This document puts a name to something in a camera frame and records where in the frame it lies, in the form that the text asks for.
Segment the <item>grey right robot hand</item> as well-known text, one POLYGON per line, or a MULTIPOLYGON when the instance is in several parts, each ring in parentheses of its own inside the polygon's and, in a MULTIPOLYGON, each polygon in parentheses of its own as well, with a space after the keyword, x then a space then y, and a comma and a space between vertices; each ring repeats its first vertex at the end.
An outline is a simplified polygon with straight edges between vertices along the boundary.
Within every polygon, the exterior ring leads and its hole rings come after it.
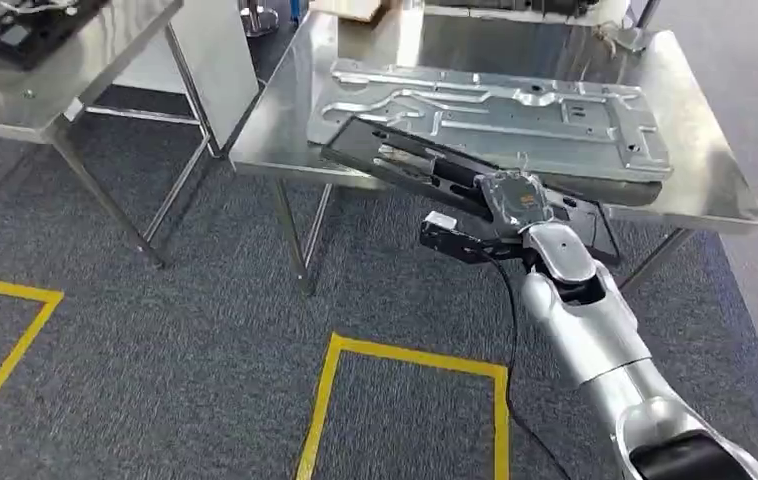
POLYGON ((522 170, 497 170, 475 177, 500 238, 519 238, 531 226, 554 218, 540 180, 522 170))

